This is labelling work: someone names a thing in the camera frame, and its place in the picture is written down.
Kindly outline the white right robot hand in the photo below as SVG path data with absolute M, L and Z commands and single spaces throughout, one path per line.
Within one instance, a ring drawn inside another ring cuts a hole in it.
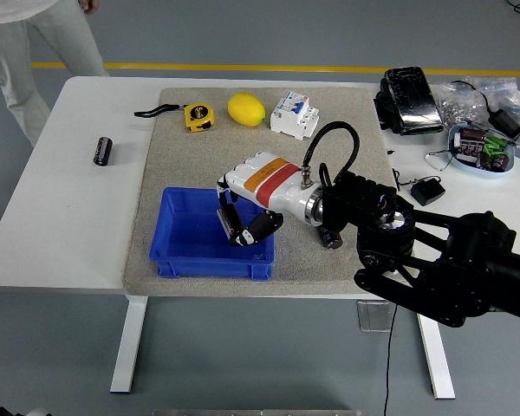
M 258 244 L 283 225 L 290 213 L 312 226 L 322 223 L 322 187 L 302 168 L 269 152 L 257 153 L 217 182 L 218 218 L 232 246 Z M 237 212 L 243 198 L 261 209 L 245 225 Z

